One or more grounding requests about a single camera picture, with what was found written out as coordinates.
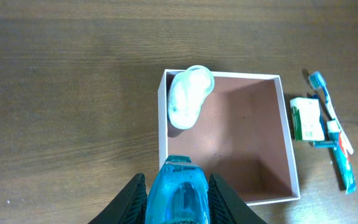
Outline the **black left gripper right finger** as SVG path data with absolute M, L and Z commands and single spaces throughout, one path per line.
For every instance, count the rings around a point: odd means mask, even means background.
M 208 205 L 212 224 L 266 224 L 218 173 L 209 177 Z

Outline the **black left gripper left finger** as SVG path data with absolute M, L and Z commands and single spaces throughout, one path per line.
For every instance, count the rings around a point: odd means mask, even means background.
M 145 175 L 138 173 L 89 224 L 144 224 L 146 208 Z

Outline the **blue mouthwash bottle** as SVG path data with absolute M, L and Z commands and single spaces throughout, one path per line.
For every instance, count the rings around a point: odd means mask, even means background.
M 146 223 L 210 223 L 208 183 L 187 156 L 168 156 L 147 197 Z

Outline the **clear foam soap pump bottle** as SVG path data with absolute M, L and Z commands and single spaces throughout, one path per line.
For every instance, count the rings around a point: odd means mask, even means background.
M 202 65 L 193 65 L 174 76 L 167 98 L 168 118 L 173 127 L 190 129 L 196 124 L 214 84 L 214 75 Z

